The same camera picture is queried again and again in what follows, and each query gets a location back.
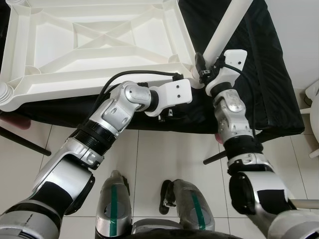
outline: tile floor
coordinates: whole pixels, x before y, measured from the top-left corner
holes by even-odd
[[[306,106],[302,92],[296,90],[301,108]],[[291,190],[291,197],[319,199],[319,158],[308,154],[319,147],[304,116],[303,134],[278,138],[264,143],[264,153]],[[33,122],[28,130],[16,129],[4,122],[1,126],[53,153],[73,129]],[[48,157],[0,137],[0,212],[29,196],[32,183]],[[100,188],[114,169],[120,170],[130,184],[134,222],[145,217],[161,217],[158,212],[160,187],[165,179],[181,178],[195,184],[206,197],[215,216],[216,230],[242,237],[264,239],[264,236],[231,206],[228,192],[227,159],[204,166],[202,161],[219,151],[213,135],[176,132],[126,130],[107,153],[96,170],[96,183],[83,207],[65,217],[61,239],[94,238],[95,210]],[[174,210],[166,219],[177,221]]]

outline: robotic arm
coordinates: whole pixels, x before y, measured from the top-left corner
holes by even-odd
[[[213,98],[218,131],[229,159],[232,205],[268,239],[317,238],[318,217],[296,210],[288,199],[287,188],[250,129],[244,103],[232,89],[239,73],[227,67],[242,70],[246,55],[242,50],[226,51],[210,69],[204,58],[196,55],[200,83]],[[57,239],[63,216],[76,212],[93,187],[95,179],[89,169],[99,167],[134,112],[156,117],[163,109],[191,100],[188,79],[150,88],[121,83],[40,171],[33,194],[0,216],[0,239]]]
[[[226,66],[241,71],[246,55],[244,50],[227,50],[210,69],[206,69],[204,58],[196,55],[200,83],[213,97],[218,132],[228,157],[232,205],[268,239],[319,238],[318,216],[296,210],[288,199],[286,186],[274,173],[250,129],[244,103],[232,89],[239,73]]]
[[[80,209],[94,185],[89,168],[99,167],[134,112],[155,117],[163,109],[190,103],[190,89],[187,79],[160,87],[117,86],[39,172],[33,194],[0,217],[0,239],[57,239],[63,216]]]

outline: black tablecloth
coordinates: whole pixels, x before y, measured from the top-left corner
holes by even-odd
[[[204,52],[229,3],[228,0],[179,1],[196,52]],[[8,8],[2,6],[0,26],[4,29],[7,13]],[[0,45],[3,48],[5,30],[0,32]],[[243,71],[254,79],[256,128],[277,136],[301,133],[304,130],[303,120],[283,61],[280,42],[264,0],[253,1],[225,49],[244,49],[248,52]],[[246,104],[246,117],[251,122],[251,93],[245,79],[239,77],[234,88]],[[216,133],[217,122],[212,98],[205,94],[204,89],[192,91],[192,103],[173,107],[173,118],[158,122],[157,118],[136,113],[128,128]],[[96,96],[85,96],[26,103],[15,112],[36,121],[76,127],[87,116],[95,99]]]

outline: black cable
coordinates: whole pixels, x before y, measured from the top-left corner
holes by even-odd
[[[246,82],[247,82],[247,84],[248,84],[248,86],[249,86],[249,90],[250,90],[250,92],[251,92],[251,95],[252,95],[252,102],[253,102],[253,120],[252,120],[252,131],[253,131],[253,136],[254,136],[254,138],[256,138],[256,131],[255,131],[255,117],[256,117],[256,102],[255,102],[255,92],[254,92],[254,89],[253,89],[253,86],[252,86],[252,84],[251,84],[251,80],[250,80],[250,78],[244,73],[244,72],[242,72],[241,70],[239,70],[238,68],[236,68],[236,67],[233,67],[233,66],[230,66],[230,65],[227,65],[227,64],[222,64],[222,66],[224,66],[224,67],[226,67],[226,68],[228,68],[228,69],[231,69],[231,70],[233,70],[233,71],[236,71],[236,72],[238,72],[240,75],[242,75],[244,78],[245,78],[245,80],[246,80]]]
[[[114,86],[108,88],[108,89],[106,90],[106,92],[104,93],[103,101],[105,101],[107,98],[109,98],[109,97],[110,97],[109,94],[111,93],[111,91],[114,90],[115,88],[117,88],[119,85],[120,85],[120,84],[116,84],[116,85],[114,85]]]
[[[307,96],[304,97],[304,102],[306,103],[307,106],[311,107],[311,105],[309,105],[309,104],[306,102],[306,97],[307,97]]]

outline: silver robot leg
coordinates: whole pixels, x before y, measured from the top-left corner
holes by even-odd
[[[159,211],[167,214],[169,207],[176,207],[184,229],[215,230],[211,210],[200,190],[193,184],[177,179],[165,180],[161,190]]]
[[[132,209],[128,183],[117,170],[102,186],[95,228],[96,239],[131,234]]]

